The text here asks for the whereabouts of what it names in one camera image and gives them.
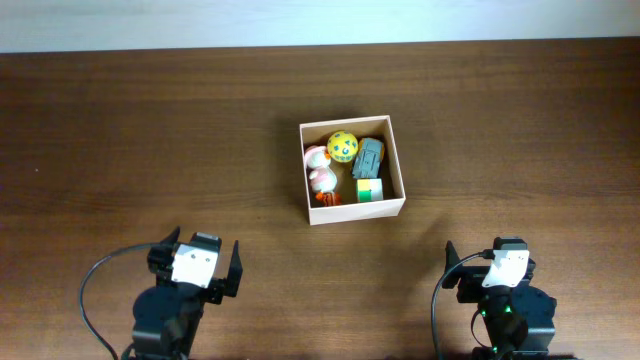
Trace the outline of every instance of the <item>yellow ball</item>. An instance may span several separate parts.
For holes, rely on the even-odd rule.
[[[358,154],[358,140],[350,132],[341,130],[331,135],[327,142],[327,150],[333,160],[349,162]]]

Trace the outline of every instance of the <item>cardboard box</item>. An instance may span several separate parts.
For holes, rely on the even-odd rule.
[[[356,180],[351,176],[353,161],[346,164],[331,162],[331,169],[338,177],[338,186],[335,191],[342,197],[343,205],[324,207],[315,199],[315,194],[309,187],[309,170],[304,164],[304,151],[311,145],[326,145],[329,137],[339,130],[351,132],[358,140],[363,137],[373,137],[384,141],[385,153],[378,174],[382,179],[384,200],[358,203]],[[398,215],[406,196],[391,128],[391,118],[388,115],[300,124],[300,145],[307,210],[311,225]]]

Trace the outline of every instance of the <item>wood grain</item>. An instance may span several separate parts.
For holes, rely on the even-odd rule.
[[[240,240],[238,297],[195,359],[430,359],[444,245],[517,234],[558,299],[553,352],[640,352],[640,40],[460,42],[0,56],[1,359],[107,359],[88,268],[175,226]],[[310,227],[299,123],[390,114],[397,218]],[[87,308],[118,351],[144,254]],[[441,293],[445,348],[473,306]]]

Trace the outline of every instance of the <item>white wall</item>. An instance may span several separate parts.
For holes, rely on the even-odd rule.
[[[0,0],[0,52],[640,35],[640,0]]]

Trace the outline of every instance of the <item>toy car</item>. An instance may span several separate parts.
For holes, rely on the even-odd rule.
[[[375,179],[378,177],[380,162],[384,156],[384,144],[380,140],[364,138],[360,140],[360,151],[353,163],[351,174],[354,179]]]

